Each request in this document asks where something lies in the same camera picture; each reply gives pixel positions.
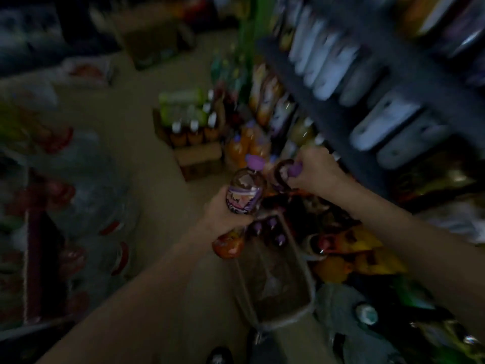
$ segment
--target shelf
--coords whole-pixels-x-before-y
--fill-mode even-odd
[[[350,120],[346,119],[347,110],[332,99],[319,101],[313,97],[311,90],[305,87],[302,79],[295,74],[288,57],[279,50],[278,44],[272,39],[259,40],[256,46],[286,90],[308,112],[318,130],[341,155],[350,173],[368,189],[389,198],[385,185],[385,171],[379,167],[375,156],[369,152],[359,152],[349,143],[352,128],[348,126]]]
[[[328,15],[356,36],[390,67],[409,98],[427,104],[475,146],[485,149],[485,99],[456,76],[446,72],[424,51],[395,35],[395,26],[363,0],[311,0],[314,9]]]

